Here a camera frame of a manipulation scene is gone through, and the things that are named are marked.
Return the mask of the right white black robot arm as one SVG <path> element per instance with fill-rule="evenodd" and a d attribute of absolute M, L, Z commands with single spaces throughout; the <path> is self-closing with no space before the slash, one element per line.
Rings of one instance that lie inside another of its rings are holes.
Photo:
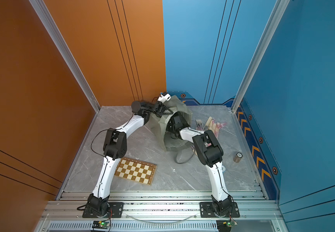
<path fill-rule="evenodd" d="M 227 191 L 222 173 L 223 149 L 213 131 L 192 129 L 180 112 L 170 118 L 167 131 L 173 134 L 174 138 L 193 143 L 198 159 L 209 174 L 214 212 L 219 217 L 229 216 L 232 213 L 234 200 Z"/>

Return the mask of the olive green tote bag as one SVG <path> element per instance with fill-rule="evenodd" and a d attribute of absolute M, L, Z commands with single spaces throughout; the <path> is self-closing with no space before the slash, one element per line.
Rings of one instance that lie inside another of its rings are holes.
<path fill-rule="evenodd" d="M 195 155 L 191 137 L 183 139 L 180 131 L 191 126 L 193 112 L 177 96 L 164 103 L 155 103 L 159 109 L 152 113 L 148 122 L 165 152 L 173 152 L 174 162 L 185 164 Z"/>

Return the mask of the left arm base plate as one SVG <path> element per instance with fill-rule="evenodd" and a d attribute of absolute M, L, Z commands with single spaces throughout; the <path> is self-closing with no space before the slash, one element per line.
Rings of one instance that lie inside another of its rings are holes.
<path fill-rule="evenodd" d="M 89 204 L 85 205 L 82 217 L 83 218 L 121 218 L 124 210 L 123 202 L 110 202 L 105 203 L 100 209 L 96 210 L 90 207 Z"/>

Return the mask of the pink patterned folding fan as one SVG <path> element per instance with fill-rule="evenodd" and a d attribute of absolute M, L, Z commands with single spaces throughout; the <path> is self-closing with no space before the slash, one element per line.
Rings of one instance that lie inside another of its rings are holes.
<path fill-rule="evenodd" d="M 219 137 L 219 131 L 220 131 L 220 129 L 222 129 L 226 125 L 227 125 L 227 123 L 219 123 L 219 122 L 214 122 L 213 123 L 212 130 L 213 130 L 214 135 L 215 135 L 216 138 Z"/>

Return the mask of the light wooden folding fan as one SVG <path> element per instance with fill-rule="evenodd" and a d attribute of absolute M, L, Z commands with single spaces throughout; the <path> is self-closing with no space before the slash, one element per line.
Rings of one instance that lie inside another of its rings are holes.
<path fill-rule="evenodd" d="M 212 125 L 213 125 L 213 118 L 209 117 L 207 122 L 205 123 L 204 129 L 210 130 L 212 128 Z"/>

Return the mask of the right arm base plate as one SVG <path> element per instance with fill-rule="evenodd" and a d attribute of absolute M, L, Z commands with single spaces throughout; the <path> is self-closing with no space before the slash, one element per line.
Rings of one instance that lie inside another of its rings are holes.
<path fill-rule="evenodd" d="M 228 206 L 224 208 L 215 206 L 213 202 L 200 202 L 199 203 L 200 216 L 202 218 L 209 217 L 228 217 L 228 218 L 239 218 L 240 211 L 236 202 L 231 202 Z"/>

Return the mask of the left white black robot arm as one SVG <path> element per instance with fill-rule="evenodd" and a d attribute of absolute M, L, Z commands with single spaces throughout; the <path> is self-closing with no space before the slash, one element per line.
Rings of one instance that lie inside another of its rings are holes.
<path fill-rule="evenodd" d="M 103 166 L 96 186 L 89 195 L 85 209 L 96 217 L 105 217 L 110 211 L 108 199 L 110 186 L 116 168 L 127 152 L 127 138 L 140 127 L 144 126 L 151 115 L 158 117 L 172 115 L 173 112 L 164 105 L 170 100 L 160 97 L 155 103 L 147 101 L 134 101 L 131 105 L 132 116 L 123 125 L 106 130 L 103 153 Z"/>

